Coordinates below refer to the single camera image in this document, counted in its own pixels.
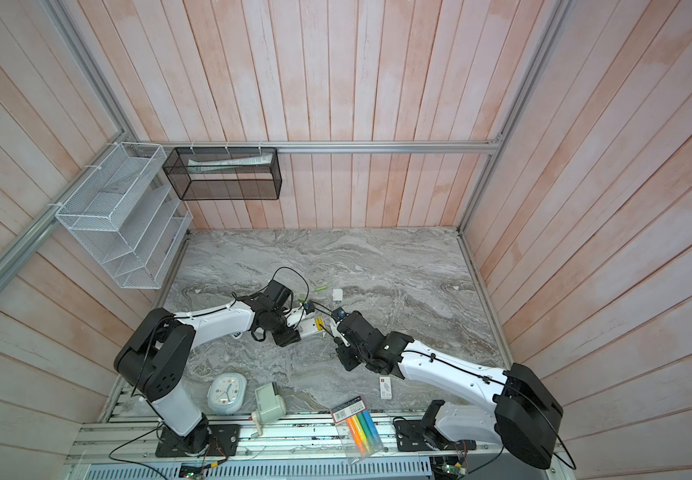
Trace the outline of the white air conditioner remote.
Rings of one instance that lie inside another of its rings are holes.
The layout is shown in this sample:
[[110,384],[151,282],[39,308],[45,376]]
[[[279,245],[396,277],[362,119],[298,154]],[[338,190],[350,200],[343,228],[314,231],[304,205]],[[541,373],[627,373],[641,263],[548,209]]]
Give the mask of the white air conditioner remote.
[[305,318],[297,325],[297,331],[301,339],[306,339],[312,336],[322,337],[327,333],[323,326],[322,319],[319,317]]

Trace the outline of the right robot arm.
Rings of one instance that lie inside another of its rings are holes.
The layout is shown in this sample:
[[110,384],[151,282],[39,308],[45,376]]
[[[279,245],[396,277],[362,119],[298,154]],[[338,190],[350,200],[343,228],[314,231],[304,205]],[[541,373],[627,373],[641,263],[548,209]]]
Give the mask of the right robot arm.
[[563,408],[527,366],[485,367],[437,351],[408,334],[384,335],[358,311],[331,314],[336,353],[348,371],[363,365],[383,375],[426,383],[468,402],[437,402],[425,413],[427,437],[451,443],[496,443],[523,463],[551,466]]

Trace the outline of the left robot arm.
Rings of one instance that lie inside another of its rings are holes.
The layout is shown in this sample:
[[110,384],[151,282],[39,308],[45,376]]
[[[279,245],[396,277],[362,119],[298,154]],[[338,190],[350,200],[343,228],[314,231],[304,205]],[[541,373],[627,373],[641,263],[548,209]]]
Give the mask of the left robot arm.
[[168,433],[203,444],[209,421],[184,380],[196,352],[245,334],[256,342],[270,338],[279,347],[288,346],[302,339],[306,314],[304,305],[294,305],[291,289],[277,280],[216,307],[188,312],[155,308],[121,347],[113,366],[143,396]]

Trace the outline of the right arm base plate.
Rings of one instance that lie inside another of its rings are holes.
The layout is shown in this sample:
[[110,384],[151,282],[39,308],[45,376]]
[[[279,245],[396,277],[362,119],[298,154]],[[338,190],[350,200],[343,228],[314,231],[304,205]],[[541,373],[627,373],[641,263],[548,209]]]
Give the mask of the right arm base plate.
[[397,416],[392,418],[395,429],[397,449],[401,452],[420,452],[430,450],[459,451],[475,450],[473,440],[453,442],[446,439],[434,427],[427,426],[422,420],[408,420]]

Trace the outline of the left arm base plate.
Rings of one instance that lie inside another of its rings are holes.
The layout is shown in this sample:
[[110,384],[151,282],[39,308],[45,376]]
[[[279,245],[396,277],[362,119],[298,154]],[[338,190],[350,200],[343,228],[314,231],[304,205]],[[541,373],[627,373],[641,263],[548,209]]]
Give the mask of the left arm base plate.
[[179,436],[168,426],[164,426],[155,457],[231,457],[236,454],[239,439],[239,424],[199,424],[186,436]]

